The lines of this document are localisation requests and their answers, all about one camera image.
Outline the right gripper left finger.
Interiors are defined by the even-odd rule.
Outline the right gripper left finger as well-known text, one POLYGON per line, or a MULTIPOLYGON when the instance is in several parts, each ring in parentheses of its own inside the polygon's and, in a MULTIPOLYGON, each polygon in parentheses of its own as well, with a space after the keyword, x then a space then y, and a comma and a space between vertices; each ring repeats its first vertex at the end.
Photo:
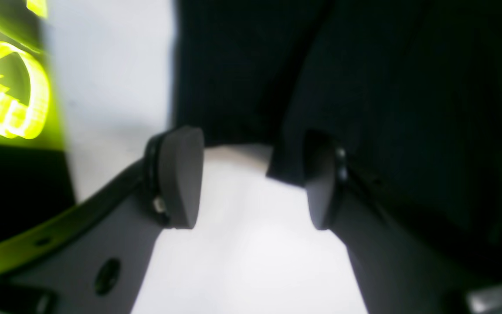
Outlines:
POLYGON ((204 134, 151 137, 83 203, 0 242, 0 314, 129 314, 155 242, 197 223, 204 134))

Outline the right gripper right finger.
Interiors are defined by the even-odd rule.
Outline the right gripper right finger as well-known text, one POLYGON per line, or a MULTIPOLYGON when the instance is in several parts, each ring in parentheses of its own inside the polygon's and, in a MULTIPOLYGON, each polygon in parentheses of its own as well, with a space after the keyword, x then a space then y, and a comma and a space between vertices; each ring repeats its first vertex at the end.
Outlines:
POLYGON ((369 314, 502 314, 502 249, 424 209, 329 134, 303 139, 309 215, 346 246, 369 314))

